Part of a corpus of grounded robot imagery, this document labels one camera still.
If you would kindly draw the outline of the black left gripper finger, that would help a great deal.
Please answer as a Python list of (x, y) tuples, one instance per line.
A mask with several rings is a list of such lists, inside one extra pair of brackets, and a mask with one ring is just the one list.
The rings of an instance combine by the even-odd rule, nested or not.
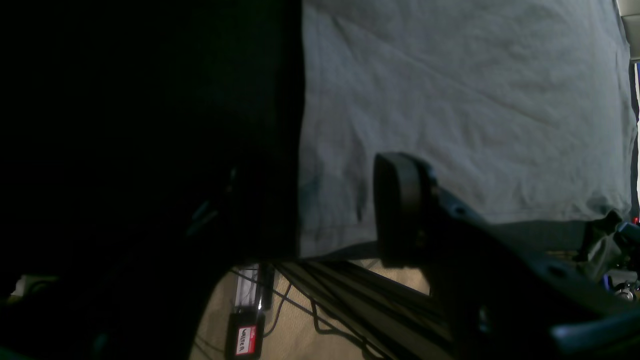
[(427, 278), (460, 360), (637, 360), (639, 305), (509, 239), (407, 153), (374, 158), (379, 254)]

